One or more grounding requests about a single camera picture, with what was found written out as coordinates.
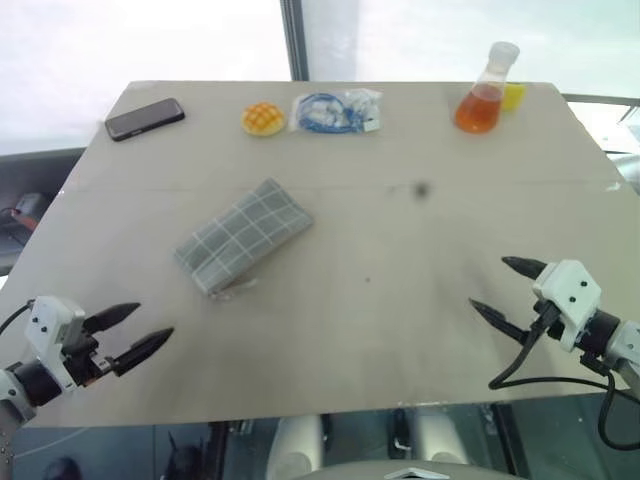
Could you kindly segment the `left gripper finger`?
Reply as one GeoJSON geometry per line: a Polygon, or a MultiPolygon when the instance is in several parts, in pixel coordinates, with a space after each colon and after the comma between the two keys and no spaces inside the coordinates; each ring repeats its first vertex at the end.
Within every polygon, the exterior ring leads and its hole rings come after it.
{"type": "Polygon", "coordinates": [[[141,306],[138,302],[120,303],[92,315],[83,322],[86,332],[103,332],[124,321],[141,306]]]}
{"type": "Polygon", "coordinates": [[[111,360],[111,371],[122,376],[149,359],[171,337],[173,327],[154,331],[134,343],[130,349],[111,360]]]}

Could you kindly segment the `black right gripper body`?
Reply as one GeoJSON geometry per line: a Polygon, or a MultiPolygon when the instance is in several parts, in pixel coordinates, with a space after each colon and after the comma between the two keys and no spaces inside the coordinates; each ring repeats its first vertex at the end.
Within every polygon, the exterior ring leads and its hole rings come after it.
{"type": "Polygon", "coordinates": [[[533,306],[537,314],[524,337],[524,346],[533,346],[544,334],[559,340],[564,331],[561,310],[550,300],[538,300],[533,306]]]}

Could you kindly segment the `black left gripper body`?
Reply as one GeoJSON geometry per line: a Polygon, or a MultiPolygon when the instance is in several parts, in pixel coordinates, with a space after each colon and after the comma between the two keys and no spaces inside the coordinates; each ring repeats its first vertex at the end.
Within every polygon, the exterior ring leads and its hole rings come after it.
{"type": "Polygon", "coordinates": [[[108,373],[117,372],[114,358],[97,357],[99,342],[95,334],[109,330],[118,323],[118,320],[89,318],[80,327],[78,338],[63,346],[63,366],[77,386],[88,387],[108,373]]]}

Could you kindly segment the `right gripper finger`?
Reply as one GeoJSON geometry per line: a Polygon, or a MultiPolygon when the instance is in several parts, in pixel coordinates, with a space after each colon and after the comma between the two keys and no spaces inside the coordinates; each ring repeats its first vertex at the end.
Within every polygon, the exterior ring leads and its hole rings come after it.
{"type": "Polygon", "coordinates": [[[507,321],[506,317],[501,312],[478,300],[470,299],[469,303],[494,329],[516,341],[520,345],[524,345],[526,343],[529,332],[522,330],[507,321]]]}
{"type": "Polygon", "coordinates": [[[501,261],[518,274],[536,280],[546,268],[546,263],[532,258],[503,256],[501,261]]]}

